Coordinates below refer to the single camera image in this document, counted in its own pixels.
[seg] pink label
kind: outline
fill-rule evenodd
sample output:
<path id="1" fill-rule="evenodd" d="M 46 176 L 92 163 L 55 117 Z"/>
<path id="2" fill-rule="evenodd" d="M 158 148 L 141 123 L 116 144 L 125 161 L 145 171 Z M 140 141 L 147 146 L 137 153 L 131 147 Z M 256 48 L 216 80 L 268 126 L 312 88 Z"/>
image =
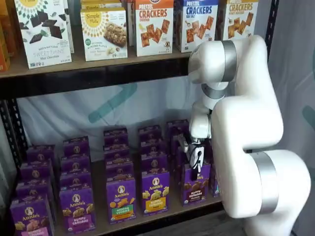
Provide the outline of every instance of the pink label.
<path id="1" fill-rule="evenodd" d="M 22 236 L 49 236 L 47 228 L 40 228 L 31 232 L 22 232 Z"/>

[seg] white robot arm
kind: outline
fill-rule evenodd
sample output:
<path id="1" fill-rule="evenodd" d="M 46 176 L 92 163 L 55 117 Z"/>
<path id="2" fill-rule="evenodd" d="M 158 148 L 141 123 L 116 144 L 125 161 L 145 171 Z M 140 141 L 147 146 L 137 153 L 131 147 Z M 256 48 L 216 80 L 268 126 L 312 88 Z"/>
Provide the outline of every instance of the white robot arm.
<path id="1" fill-rule="evenodd" d="M 283 135 L 264 40 L 251 36 L 205 42 L 190 56 L 189 77 L 202 83 L 203 90 L 202 100 L 193 106 L 191 141 L 181 140 L 191 167 L 198 174 L 203 159 L 198 143 L 211 138 L 227 214 L 247 218 L 248 236 L 290 235 L 310 193 L 305 163 L 287 150 L 245 153 L 275 145 Z M 224 97 L 232 80 L 235 96 Z"/>

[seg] yellow label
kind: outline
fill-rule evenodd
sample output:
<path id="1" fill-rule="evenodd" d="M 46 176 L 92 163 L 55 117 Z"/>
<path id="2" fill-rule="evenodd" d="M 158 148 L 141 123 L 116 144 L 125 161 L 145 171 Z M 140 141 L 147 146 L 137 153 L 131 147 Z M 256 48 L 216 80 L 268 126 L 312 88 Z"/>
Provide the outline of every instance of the yellow label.
<path id="1" fill-rule="evenodd" d="M 156 200 L 146 201 L 146 210 L 148 212 L 153 212 L 157 210 L 162 210 L 166 207 L 166 197 L 161 197 Z"/>
<path id="2" fill-rule="evenodd" d="M 20 0 L 20 3 L 26 7 L 33 7 L 38 3 L 38 0 Z"/>

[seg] orange box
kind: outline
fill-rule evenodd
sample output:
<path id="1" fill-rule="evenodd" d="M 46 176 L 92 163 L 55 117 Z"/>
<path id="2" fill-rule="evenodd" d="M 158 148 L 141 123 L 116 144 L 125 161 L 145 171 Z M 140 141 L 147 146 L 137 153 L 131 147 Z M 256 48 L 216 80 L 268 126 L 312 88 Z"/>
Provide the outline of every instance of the orange box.
<path id="1" fill-rule="evenodd" d="M 20 49 L 18 40 L 20 32 L 14 24 L 14 15 L 16 15 L 16 10 L 13 1 L 0 0 L 0 23 L 10 57 L 17 55 Z"/>
<path id="2" fill-rule="evenodd" d="M 0 24 L 0 72 L 7 71 L 10 67 L 10 57 L 6 48 L 5 39 Z"/>

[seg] crackers box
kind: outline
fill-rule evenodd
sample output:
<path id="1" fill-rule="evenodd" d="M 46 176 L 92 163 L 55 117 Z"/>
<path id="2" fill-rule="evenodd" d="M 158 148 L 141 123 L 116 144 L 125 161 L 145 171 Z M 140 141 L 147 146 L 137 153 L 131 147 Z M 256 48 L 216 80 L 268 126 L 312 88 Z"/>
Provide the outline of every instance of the crackers box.
<path id="1" fill-rule="evenodd" d="M 90 157 L 85 153 L 82 155 L 74 154 L 71 156 L 64 156 L 61 158 L 61 171 L 72 171 L 78 169 L 90 170 Z"/>
<path id="2" fill-rule="evenodd" d="M 54 235 L 55 228 L 47 195 L 14 199 L 10 210 L 17 236 Z"/>
<path id="3" fill-rule="evenodd" d="M 95 229 L 95 205 L 92 188 L 84 184 L 62 187 L 59 193 L 65 231 L 69 235 Z"/>
<path id="4" fill-rule="evenodd" d="M 91 173 L 87 169 L 62 172 L 60 175 L 60 187 L 85 183 L 92 186 Z"/>
<path id="5" fill-rule="evenodd" d="M 63 0 L 16 0 L 15 7 L 30 69 L 71 62 Z"/>
<path id="6" fill-rule="evenodd" d="M 106 199 L 110 224 L 136 218 L 136 187 L 133 171 L 107 173 Z"/>
<path id="7" fill-rule="evenodd" d="M 166 169 L 142 171 L 141 193 L 145 216 L 168 211 L 169 172 Z"/>
<path id="8" fill-rule="evenodd" d="M 86 61 L 127 57 L 123 7 L 82 9 L 81 22 Z"/>
<path id="9" fill-rule="evenodd" d="M 10 67 L 10 57 L 6 48 L 4 34 L 0 22 L 0 72 L 7 71 Z"/>
<path id="10" fill-rule="evenodd" d="M 54 199 L 53 189 L 49 178 L 19 181 L 15 189 L 17 197 L 28 195 L 47 194 L 49 207 L 54 222 L 57 222 L 57 208 Z"/>
<path id="11" fill-rule="evenodd" d="M 219 40 L 241 39 L 254 34 L 258 0 L 221 0 L 217 34 Z"/>
<path id="12" fill-rule="evenodd" d="M 182 53 L 215 40 L 219 0 L 178 0 L 176 45 Z"/>
<path id="13" fill-rule="evenodd" d="M 195 181 L 191 180 L 189 164 L 184 164 L 182 168 L 181 199 L 183 206 L 205 201 L 208 194 L 210 164 L 203 161 L 201 173 Z"/>
<path id="14" fill-rule="evenodd" d="M 173 52 L 173 0 L 135 0 L 137 56 Z"/>
<path id="15" fill-rule="evenodd" d="M 63 152 L 65 156 L 74 154 L 86 154 L 90 156 L 89 137 L 84 136 L 63 142 Z"/>

